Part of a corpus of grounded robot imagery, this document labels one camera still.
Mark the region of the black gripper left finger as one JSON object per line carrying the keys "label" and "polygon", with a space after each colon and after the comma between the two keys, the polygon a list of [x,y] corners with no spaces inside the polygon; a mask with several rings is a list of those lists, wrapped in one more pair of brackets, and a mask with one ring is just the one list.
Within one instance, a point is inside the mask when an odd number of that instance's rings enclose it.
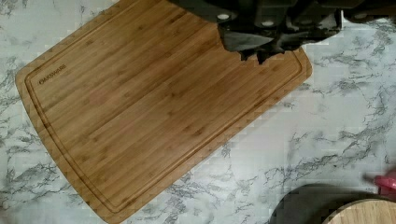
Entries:
{"label": "black gripper left finger", "polygon": [[238,52],[242,61],[255,55],[259,62],[265,62],[275,55],[272,31],[235,30],[222,25],[218,26],[218,31],[223,47],[230,52]]}

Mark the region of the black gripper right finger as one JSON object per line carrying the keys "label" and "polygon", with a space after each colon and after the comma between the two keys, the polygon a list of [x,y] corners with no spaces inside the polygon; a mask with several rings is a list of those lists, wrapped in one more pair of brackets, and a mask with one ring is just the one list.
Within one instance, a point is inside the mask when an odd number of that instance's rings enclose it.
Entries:
{"label": "black gripper right finger", "polygon": [[297,50],[304,44],[317,43],[338,33],[337,30],[314,29],[294,34],[280,34],[270,43],[259,46],[257,50],[257,60],[259,64],[268,58],[286,51]]}

